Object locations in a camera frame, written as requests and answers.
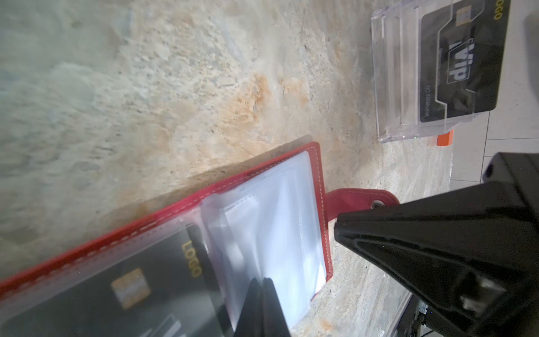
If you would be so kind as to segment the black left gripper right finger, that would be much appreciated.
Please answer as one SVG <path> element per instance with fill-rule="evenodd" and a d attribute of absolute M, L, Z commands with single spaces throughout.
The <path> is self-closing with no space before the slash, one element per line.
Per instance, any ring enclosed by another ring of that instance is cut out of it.
<path fill-rule="evenodd" d="M 275 285 L 270 278 L 262 281 L 262 335 L 290 337 Z"/>

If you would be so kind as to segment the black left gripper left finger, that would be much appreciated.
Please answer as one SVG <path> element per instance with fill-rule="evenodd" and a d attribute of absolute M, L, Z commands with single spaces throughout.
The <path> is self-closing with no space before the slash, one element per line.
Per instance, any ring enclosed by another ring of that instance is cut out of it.
<path fill-rule="evenodd" d="M 241 309 L 235 337 L 263 336 L 263 293 L 258 279 L 252 279 Z"/>

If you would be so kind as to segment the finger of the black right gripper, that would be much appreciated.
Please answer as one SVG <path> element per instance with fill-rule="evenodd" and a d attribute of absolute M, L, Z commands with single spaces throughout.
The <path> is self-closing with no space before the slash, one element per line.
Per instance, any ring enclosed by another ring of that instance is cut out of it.
<path fill-rule="evenodd" d="M 343 213 L 335 239 L 428 306 L 444 336 L 523 336 L 538 303 L 538 191 L 489 182 Z"/>

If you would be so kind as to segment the red card holder wallet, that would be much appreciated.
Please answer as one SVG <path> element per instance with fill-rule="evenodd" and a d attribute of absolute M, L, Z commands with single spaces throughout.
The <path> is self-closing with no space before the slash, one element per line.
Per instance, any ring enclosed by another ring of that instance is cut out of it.
<path fill-rule="evenodd" d="M 332 278 L 328 223 L 341 213 L 398 204 L 385 190 L 326 192 L 320 146 L 308 143 L 1 283 L 1 306 L 53 277 L 147 237 L 195 224 L 234 331 L 252 279 L 270 278 L 290 330 Z"/>

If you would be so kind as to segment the black vip credit card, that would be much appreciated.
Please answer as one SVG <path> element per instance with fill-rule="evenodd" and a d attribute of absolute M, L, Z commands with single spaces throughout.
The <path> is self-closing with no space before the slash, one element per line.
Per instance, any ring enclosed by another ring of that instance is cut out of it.
<path fill-rule="evenodd" d="M 1 306 L 3 336 L 232 336 L 201 229 L 147 237 Z"/>

